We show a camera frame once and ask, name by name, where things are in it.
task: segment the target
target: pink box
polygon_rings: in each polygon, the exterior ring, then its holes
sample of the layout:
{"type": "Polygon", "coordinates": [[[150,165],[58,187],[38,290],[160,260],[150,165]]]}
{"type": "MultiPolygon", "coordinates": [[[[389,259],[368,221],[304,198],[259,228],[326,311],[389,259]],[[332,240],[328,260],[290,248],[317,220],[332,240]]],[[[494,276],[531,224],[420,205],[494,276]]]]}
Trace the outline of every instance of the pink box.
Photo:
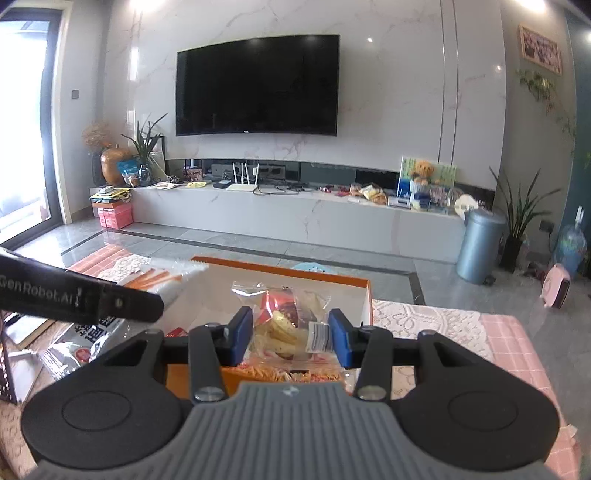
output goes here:
{"type": "Polygon", "coordinates": [[[98,208],[100,225],[105,228],[123,228],[134,222],[132,207],[126,203],[115,208],[98,208]]]}

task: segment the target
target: wall-mounted television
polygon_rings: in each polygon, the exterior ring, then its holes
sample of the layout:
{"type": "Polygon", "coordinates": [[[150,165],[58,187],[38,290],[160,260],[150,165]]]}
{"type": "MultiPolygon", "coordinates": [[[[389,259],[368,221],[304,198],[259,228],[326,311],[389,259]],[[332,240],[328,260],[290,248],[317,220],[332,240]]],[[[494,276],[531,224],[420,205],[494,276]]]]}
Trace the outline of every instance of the wall-mounted television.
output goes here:
{"type": "Polygon", "coordinates": [[[177,135],[336,135],[339,36],[252,38],[177,55],[177,135]]]}

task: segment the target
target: barcode label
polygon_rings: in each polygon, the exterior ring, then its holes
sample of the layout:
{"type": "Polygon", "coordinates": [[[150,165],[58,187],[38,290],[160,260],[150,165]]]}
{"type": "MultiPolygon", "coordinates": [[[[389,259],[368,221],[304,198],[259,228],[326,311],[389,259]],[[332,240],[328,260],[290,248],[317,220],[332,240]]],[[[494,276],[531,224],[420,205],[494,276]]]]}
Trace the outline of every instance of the barcode label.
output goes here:
{"type": "Polygon", "coordinates": [[[307,353],[322,353],[332,350],[330,326],[326,323],[308,322],[307,353]]]}

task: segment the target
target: blue trash can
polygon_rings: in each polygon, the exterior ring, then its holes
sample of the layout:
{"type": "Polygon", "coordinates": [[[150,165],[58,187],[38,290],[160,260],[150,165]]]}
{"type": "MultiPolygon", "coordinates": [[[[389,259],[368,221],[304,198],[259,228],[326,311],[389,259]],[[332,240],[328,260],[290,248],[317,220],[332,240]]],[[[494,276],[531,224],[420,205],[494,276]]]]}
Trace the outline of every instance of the blue trash can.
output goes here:
{"type": "Polygon", "coordinates": [[[492,273],[505,228],[505,217],[488,210],[466,212],[466,232],[457,259],[456,272],[464,280],[481,285],[492,273]]]}

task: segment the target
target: wall outlet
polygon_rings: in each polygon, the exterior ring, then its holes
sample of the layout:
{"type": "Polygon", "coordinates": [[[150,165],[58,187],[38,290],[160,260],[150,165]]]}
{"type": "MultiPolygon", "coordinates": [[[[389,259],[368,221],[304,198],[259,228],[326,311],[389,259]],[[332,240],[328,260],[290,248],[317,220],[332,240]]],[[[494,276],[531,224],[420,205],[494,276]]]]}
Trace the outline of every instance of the wall outlet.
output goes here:
{"type": "Polygon", "coordinates": [[[554,222],[551,222],[550,220],[540,221],[540,230],[542,232],[552,233],[554,231],[554,222]]]}

